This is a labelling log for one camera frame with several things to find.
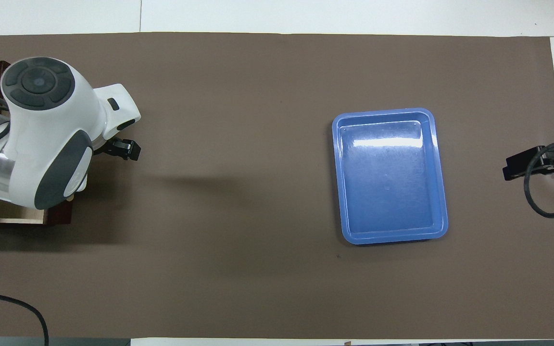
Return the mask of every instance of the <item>plastic tray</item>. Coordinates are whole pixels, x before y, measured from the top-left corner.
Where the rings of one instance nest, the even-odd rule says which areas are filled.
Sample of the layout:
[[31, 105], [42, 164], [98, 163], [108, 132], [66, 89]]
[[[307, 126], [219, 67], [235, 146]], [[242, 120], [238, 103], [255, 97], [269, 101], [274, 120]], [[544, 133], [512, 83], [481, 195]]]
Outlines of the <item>plastic tray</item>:
[[341, 230], [356, 245], [438, 238], [448, 211], [433, 114], [353, 112], [332, 123]]

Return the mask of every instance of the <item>white table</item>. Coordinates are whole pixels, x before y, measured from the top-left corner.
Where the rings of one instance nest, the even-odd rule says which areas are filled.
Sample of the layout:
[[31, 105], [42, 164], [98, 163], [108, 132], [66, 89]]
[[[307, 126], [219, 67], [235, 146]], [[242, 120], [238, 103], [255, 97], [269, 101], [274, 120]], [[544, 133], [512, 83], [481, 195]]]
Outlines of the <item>white table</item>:
[[[554, 60], [554, 0], [0, 0], [0, 35], [149, 31], [551, 37]], [[345, 341], [136, 339], [132, 344], [314, 346]], [[422, 340], [353, 344], [417, 342]]]

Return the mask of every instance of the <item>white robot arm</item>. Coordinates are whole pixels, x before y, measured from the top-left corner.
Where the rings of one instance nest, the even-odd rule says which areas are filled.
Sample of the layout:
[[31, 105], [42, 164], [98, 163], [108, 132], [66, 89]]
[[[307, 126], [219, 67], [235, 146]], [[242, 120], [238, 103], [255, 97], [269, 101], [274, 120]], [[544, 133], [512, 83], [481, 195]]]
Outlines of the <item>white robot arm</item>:
[[0, 199], [44, 210], [84, 189], [94, 151], [138, 160], [134, 141], [114, 137], [140, 120], [122, 85], [93, 89], [67, 63], [34, 57], [0, 87], [11, 115], [0, 115]]

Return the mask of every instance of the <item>brown mat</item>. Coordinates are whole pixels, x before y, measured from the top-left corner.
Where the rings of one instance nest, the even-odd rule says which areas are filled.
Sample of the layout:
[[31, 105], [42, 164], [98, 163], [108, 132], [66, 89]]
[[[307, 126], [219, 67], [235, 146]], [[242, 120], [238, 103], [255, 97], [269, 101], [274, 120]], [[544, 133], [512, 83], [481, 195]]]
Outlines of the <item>brown mat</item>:
[[[0, 37], [141, 109], [139, 162], [98, 157], [72, 225], [0, 231], [0, 293], [55, 336], [554, 338], [554, 220], [505, 158], [554, 142], [547, 38], [136, 33]], [[450, 226], [356, 247], [330, 122], [425, 107]], [[554, 179], [536, 179], [554, 209]], [[39, 335], [0, 303], [0, 335]]]

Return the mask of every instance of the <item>circular button panel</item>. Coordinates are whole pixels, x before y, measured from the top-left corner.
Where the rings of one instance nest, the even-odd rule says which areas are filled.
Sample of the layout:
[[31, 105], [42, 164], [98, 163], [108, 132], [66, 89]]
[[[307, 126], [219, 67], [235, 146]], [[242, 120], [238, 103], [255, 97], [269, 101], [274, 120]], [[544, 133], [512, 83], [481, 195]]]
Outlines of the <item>circular button panel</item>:
[[2, 92], [15, 105], [29, 110], [49, 110], [66, 102], [74, 92], [70, 68], [47, 57], [14, 63], [2, 77]]

